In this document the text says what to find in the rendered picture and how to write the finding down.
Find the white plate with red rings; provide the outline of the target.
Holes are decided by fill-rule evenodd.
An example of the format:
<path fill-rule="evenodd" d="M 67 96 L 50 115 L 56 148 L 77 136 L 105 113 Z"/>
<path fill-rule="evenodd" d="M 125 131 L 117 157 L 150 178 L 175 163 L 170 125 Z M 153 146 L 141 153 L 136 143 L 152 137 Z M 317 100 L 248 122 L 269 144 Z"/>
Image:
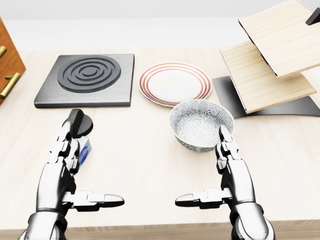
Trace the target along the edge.
<path fill-rule="evenodd" d="M 212 92 L 210 77 L 200 68 L 184 62 L 162 62 L 147 68 L 138 81 L 140 92 L 150 101 L 174 107 Z"/>

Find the round black stove knob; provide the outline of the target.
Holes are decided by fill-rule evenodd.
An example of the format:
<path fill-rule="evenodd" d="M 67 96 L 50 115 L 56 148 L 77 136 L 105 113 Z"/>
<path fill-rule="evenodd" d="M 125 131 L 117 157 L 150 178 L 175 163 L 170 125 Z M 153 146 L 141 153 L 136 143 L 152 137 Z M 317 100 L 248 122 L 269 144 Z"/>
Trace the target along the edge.
<path fill-rule="evenodd" d="M 65 122 L 71 124 L 71 136 L 73 139 L 79 139 L 87 136 L 93 129 L 92 119 L 84 114 L 81 109 L 73 109 Z"/>

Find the wooden cabinet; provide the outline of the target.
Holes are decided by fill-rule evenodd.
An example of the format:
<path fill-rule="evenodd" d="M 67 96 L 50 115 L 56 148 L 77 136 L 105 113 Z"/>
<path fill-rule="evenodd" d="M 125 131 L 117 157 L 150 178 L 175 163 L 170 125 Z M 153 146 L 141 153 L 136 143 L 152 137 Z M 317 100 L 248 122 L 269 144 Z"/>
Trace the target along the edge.
<path fill-rule="evenodd" d="M 8 80 L 5 76 L 12 76 L 15 73 L 21 75 L 26 71 L 26 67 L 0 17 L 0 46 L 5 46 L 7 52 L 0 58 L 0 92 L 3 90 Z"/>

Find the white blue cream cheese box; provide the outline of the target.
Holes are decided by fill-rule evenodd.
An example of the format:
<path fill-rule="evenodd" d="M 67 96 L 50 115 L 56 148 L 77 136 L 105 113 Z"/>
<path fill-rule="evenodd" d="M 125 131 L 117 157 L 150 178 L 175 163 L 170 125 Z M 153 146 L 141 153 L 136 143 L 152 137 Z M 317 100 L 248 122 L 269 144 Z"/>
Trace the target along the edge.
<path fill-rule="evenodd" d="M 81 138 L 79 138 L 78 142 L 79 142 L 78 162 L 79 162 L 79 165 L 81 166 L 85 162 L 87 156 L 89 155 L 92 149 L 92 146 L 89 138 L 86 136 L 82 136 Z"/>

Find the flat dark stove plate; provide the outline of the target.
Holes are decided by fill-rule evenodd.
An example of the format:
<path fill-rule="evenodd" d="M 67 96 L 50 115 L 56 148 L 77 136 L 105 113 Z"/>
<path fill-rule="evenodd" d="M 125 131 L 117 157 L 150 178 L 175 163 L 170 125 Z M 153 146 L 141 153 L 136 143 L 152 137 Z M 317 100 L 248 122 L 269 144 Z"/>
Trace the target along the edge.
<path fill-rule="evenodd" d="M 60 55 L 34 99 L 40 108 L 130 106 L 135 55 Z"/>

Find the grey patterned bowl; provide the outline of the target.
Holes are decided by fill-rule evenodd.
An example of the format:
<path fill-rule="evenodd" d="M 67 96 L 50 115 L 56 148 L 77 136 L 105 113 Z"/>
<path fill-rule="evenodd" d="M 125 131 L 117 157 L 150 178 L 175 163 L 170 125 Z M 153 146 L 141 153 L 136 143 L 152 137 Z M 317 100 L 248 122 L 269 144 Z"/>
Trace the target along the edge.
<path fill-rule="evenodd" d="M 235 119 L 225 107 L 204 99 L 187 100 L 176 105 L 169 115 L 169 125 L 177 141 L 194 152 L 214 150 L 220 141 L 219 128 L 235 131 Z"/>

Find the wooden slat tray black base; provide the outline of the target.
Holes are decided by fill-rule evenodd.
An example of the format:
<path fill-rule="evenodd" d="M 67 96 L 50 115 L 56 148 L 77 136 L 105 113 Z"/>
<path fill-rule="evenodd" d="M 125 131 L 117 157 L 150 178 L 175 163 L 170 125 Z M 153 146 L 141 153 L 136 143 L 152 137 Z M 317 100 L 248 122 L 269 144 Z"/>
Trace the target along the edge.
<path fill-rule="evenodd" d="M 303 76 L 320 66 L 320 8 L 287 0 L 238 22 L 248 40 L 220 50 L 228 71 L 213 81 L 220 103 L 235 118 L 320 117 L 316 89 Z"/>

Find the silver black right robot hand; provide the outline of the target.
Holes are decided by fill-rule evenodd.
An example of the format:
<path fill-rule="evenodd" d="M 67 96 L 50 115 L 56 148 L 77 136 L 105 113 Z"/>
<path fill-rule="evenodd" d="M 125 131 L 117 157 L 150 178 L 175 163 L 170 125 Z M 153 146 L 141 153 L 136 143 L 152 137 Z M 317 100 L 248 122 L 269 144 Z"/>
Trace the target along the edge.
<path fill-rule="evenodd" d="M 220 142 L 215 146 L 216 168 L 222 175 L 220 188 L 208 188 L 179 196 L 175 200 L 178 207 L 198 207 L 200 209 L 217 209 L 222 204 L 230 208 L 242 203 L 256 201 L 252 178 L 246 162 L 239 156 L 238 145 L 226 126 L 219 127 Z"/>

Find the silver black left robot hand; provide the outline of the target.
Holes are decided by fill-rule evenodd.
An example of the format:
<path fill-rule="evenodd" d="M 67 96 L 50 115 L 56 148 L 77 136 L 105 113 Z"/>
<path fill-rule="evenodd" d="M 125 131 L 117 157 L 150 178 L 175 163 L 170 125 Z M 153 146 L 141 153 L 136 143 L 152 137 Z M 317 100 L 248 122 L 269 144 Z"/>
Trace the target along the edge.
<path fill-rule="evenodd" d="M 37 189 L 36 210 L 53 211 L 65 215 L 69 209 L 96 212 L 100 208 L 114 208 L 125 204 L 118 195 L 76 192 L 74 175 L 78 173 L 80 144 L 73 136 L 73 124 L 65 121 L 57 141 L 45 164 Z"/>

